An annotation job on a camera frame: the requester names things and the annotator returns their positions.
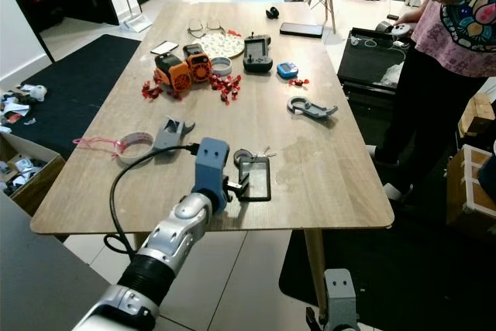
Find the black pants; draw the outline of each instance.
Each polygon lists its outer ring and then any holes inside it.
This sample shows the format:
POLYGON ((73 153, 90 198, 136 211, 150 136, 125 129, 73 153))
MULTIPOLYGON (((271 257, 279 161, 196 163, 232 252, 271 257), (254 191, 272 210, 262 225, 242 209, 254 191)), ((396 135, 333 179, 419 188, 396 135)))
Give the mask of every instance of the black pants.
POLYGON ((393 185, 405 192, 421 181, 443 155, 470 98, 487 78, 467 78, 448 71, 434 58, 411 47, 396 91, 393 119, 378 148, 378 159, 396 161, 415 134, 410 158, 393 185))

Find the blue handheld device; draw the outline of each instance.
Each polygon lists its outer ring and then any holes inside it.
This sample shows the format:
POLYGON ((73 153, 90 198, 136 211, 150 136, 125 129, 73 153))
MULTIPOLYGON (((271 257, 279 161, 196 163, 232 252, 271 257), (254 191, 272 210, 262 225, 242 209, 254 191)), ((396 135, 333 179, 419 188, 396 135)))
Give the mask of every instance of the blue handheld device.
POLYGON ((283 62, 282 64, 278 64, 277 73, 283 79, 291 79, 298 75, 298 68, 292 62, 283 62))

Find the person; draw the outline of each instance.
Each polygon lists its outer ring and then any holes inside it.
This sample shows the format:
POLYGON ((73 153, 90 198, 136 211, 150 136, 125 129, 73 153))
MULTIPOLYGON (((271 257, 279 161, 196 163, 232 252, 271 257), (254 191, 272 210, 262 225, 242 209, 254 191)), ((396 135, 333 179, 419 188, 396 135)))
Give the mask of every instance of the person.
POLYGON ((393 116, 374 162, 399 167, 384 186, 402 202, 434 167, 454 136, 470 98, 496 76, 496 0, 425 0, 396 23, 417 22, 401 71, 393 116), (400 153, 415 134, 412 155, 400 153))

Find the pink floral shirt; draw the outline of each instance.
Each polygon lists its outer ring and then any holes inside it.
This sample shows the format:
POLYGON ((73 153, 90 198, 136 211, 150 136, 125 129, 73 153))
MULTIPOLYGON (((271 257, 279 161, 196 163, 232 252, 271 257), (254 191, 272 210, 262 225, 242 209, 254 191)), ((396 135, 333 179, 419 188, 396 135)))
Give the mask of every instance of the pink floral shirt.
POLYGON ((496 0, 429 1, 412 39, 416 50, 466 77, 496 76, 496 0))

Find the smartphone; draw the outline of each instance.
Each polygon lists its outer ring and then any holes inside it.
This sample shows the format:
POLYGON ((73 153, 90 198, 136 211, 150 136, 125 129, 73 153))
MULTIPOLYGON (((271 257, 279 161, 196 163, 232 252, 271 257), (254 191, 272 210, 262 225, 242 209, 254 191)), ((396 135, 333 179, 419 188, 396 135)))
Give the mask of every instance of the smartphone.
POLYGON ((285 35, 309 36, 322 38, 324 28, 320 25, 304 25, 301 23, 283 22, 279 32, 285 35))
POLYGON ((248 188, 243 195, 238 197, 241 202, 265 202, 270 201, 270 167, 268 157, 239 158, 239 179, 242 180, 247 174, 248 188))
POLYGON ((153 48, 150 52, 153 54, 164 54, 166 52, 172 51, 177 46, 177 43, 165 41, 153 48))

